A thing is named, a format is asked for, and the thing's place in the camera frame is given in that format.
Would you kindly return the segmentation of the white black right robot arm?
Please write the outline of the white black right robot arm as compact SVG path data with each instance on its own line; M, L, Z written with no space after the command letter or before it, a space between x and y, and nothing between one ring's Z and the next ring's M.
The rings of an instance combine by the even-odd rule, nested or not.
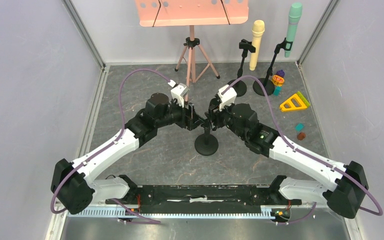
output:
M228 128L251 152L290 165L312 177L312 181L281 177L279 185L268 191L273 203L282 204L287 199L323 203L347 219L354 219L362 208L369 185L365 170L358 162L345 164L301 147L260 123L257 113L247 103L226 106L214 98L206 116L214 130Z

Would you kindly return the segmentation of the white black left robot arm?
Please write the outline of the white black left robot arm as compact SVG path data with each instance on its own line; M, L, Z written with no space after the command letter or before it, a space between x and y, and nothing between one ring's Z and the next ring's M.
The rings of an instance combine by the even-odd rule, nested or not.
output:
M70 214L83 211L90 204L109 199L133 203L137 190L121 177L97 179L97 177L123 156L139 149L152 140L159 128L177 125L188 131L203 125L205 119L198 115L193 104L181 104L163 93L154 93L145 107L124 124L124 128L88 154L71 162L58 161L51 182L51 211L56 200Z

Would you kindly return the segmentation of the black microphone desk stand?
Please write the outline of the black microphone desk stand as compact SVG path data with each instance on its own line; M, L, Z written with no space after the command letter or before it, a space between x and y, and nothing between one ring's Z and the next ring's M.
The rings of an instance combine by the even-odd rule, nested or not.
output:
M204 133L199 135L194 141L196 152L202 156L211 156L215 154L219 148L217 138L211 134L211 122L206 120L203 124Z

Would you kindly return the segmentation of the black microphone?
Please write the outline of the black microphone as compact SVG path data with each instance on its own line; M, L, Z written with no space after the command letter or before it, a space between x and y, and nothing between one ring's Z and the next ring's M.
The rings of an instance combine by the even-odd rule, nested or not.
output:
M216 97L212 98L209 102L208 112L216 112L219 110L220 100Z

